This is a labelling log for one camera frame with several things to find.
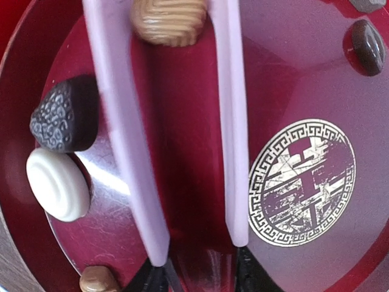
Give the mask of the tan ribbed chocolate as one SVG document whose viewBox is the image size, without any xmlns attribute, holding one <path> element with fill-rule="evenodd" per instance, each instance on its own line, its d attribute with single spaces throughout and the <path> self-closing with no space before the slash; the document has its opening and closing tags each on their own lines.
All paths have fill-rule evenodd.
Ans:
<svg viewBox="0 0 389 292">
<path fill-rule="evenodd" d="M 129 17 L 144 41 L 170 47 L 194 45 L 207 17 L 204 0 L 133 1 Z"/>
</svg>

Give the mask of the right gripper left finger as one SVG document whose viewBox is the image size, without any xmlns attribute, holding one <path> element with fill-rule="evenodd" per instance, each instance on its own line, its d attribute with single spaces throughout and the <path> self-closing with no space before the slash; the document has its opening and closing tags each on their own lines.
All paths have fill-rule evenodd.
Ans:
<svg viewBox="0 0 389 292">
<path fill-rule="evenodd" d="M 161 267 L 153 266 L 147 258 L 129 284 L 123 288 L 123 292 L 179 292 L 179 276 L 170 258 Z"/>
</svg>

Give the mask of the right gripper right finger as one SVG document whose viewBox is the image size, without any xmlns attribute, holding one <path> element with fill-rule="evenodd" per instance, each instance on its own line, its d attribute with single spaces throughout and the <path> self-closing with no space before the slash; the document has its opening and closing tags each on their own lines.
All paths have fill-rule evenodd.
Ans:
<svg viewBox="0 0 389 292">
<path fill-rule="evenodd" d="M 247 246 L 238 248 L 237 251 L 235 291 L 283 292 Z"/>
</svg>

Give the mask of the pink tongs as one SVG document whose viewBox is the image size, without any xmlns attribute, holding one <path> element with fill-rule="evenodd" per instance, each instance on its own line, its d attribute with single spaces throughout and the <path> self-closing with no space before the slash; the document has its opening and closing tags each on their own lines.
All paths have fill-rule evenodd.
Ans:
<svg viewBox="0 0 389 292">
<path fill-rule="evenodd" d="M 154 178 L 129 56 L 130 1 L 83 1 L 98 88 L 110 140 L 130 206 L 151 263 L 164 266 L 170 234 Z M 225 222 L 237 247 L 249 241 L 249 140 L 243 41 L 238 1 L 213 1 Z"/>
</svg>

